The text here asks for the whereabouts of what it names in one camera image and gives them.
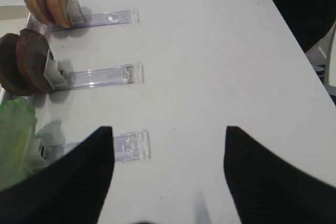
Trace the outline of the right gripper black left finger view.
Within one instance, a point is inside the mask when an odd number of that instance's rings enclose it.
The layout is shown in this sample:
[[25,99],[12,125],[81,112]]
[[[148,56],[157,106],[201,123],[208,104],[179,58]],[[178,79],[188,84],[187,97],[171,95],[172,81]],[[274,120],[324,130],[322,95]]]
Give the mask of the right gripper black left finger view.
[[113,131],[95,130],[65,156],[1,192],[1,223],[97,223],[114,170]]

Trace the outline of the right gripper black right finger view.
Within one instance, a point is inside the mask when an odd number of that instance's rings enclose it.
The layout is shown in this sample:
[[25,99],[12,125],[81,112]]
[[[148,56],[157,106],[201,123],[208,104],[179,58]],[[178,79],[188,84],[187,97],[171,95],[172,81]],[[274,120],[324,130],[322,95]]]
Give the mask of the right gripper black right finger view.
[[224,174],[241,223],[335,223],[335,187],[297,169],[237,126]]

